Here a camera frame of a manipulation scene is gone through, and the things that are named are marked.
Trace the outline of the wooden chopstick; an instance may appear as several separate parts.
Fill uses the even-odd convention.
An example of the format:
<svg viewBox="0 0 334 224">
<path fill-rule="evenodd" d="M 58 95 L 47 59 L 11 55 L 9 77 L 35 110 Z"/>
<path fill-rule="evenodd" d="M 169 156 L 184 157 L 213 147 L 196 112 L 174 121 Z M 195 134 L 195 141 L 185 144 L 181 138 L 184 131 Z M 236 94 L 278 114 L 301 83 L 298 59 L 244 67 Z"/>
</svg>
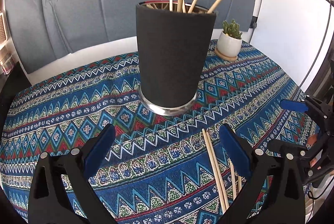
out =
<svg viewBox="0 0 334 224">
<path fill-rule="evenodd" d="M 206 132 L 206 130 L 204 128 L 201 131 L 202 131 L 202 134 L 203 134 L 203 137 L 204 137 L 205 146 L 206 146 L 207 151 L 208 151 L 208 156 L 209 156 L 209 160 L 210 160 L 210 163 L 211 163 L 211 167 L 213 169 L 213 174 L 214 174 L 214 178 L 215 178 L 215 182 L 216 182 L 216 186 L 217 186 L 217 191 L 218 191 L 218 194 L 219 194 L 219 200 L 220 200 L 221 208 L 222 208 L 222 211 L 223 211 L 223 214 L 224 214 L 226 212 L 226 203 L 225 203 L 225 189 L 224 189 L 223 179 L 222 179 L 222 176 L 221 176 L 221 173 L 220 173 L 217 158 L 215 156 L 215 152 L 214 152 L 214 149 L 213 149 L 211 138 L 210 138 L 209 134 Z"/>
<path fill-rule="evenodd" d="M 227 193 L 226 193 L 226 189 L 225 189 L 225 184 L 224 184 L 224 180 L 223 177 L 221 175 L 221 171 L 220 171 L 220 167 L 217 161 L 217 157 L 215 155 L 215 151 L 213 149 L 213 145 L 211 142 L 211 137 L 209 135 L 209 132 L 206 131 L 205 132 L 207 139 L 208 139 L 208 151 L 209 154 L 212 156 L 212 168 L 214 173 L 216 173 L 215 178 L 217 180 L 216 184 L 217 184 L 217 189 L 221 192 L 222 195 L 222 201 L 223 201 L 223 213 L 225 213 L 227 211 L 227 209 L 229 208 L 229 203 L 228 203 L 228 197 L 227 197 Z"/>
</svg>

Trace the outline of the black cylindrical utensil holder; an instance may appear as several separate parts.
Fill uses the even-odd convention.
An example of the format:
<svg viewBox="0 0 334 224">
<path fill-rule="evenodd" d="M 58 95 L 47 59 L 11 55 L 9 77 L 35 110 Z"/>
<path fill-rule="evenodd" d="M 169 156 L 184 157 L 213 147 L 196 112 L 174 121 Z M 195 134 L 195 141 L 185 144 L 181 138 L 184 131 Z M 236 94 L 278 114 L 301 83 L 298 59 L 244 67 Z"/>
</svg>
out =
<svg viewBox="0 0 334 224">
<path fill-rule="evenodd" d="M 137 4 L 139 96 L 150 111 L 174 116 L 195 103 L 215 20 L 215 13 L 170 12 Z"/>
</svg>

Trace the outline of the white refrigerator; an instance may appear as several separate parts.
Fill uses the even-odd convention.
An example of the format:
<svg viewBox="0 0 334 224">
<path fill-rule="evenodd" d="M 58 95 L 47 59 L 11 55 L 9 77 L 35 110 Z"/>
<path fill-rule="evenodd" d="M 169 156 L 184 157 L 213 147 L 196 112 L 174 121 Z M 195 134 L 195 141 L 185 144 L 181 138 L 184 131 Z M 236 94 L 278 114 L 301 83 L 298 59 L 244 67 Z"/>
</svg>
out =
<svg viewBox="0 0 334 224">
<path fill-rule="evenodd" d="M 328 52 L 333 6 L 327 0 L 262 0 L 251 44 L 305 92 Z"/>
</svg>

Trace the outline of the patterned blue tablecloth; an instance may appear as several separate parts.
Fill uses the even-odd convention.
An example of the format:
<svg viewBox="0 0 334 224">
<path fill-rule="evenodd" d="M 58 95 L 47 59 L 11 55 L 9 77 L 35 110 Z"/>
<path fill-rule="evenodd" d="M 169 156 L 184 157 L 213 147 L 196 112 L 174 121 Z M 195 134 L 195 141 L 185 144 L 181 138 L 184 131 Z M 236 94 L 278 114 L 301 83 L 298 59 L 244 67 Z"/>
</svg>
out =
<svg viewBox="0 0 334 224">
<path fill-rule="evenodd" d="M 272 139 L 306 145 L 318 126 L 285 111 L 282 99 L 304 93 L 270 58 L 243 43 L 235 62 L 215 54 L 212 41 L 196 103 L 178 116 L 160 116 L 139 99 L 137 53 L 65 72 L 19 92 L 1 138 L 2 188 L 28 217 L 29 189 L 39 155 L 67 154 L 113 124 L 116 138 L 89 182 L 119 223 L 215 223 L 222 215 L 203 138 L 212 140 L 226 192 L 232 177 L 219 128 L 230 124 L 254 148 Z"/>
</svg>

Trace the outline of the small potted succulent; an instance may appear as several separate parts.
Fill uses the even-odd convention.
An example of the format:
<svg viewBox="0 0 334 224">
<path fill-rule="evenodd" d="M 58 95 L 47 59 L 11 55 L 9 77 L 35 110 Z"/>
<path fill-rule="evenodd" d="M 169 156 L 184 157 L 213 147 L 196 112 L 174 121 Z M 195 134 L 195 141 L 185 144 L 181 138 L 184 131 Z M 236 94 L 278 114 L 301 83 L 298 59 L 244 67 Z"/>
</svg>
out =
<svg viewBox="0 0 334 224">
<path fill-rule="evenodd" d="M 217 41 L 217 50 L 223 56 L 236 58 L 242 46 L 242 32 L 239 24 L 233 19 L 223 21 L 223 30 Z"/>
</svg>

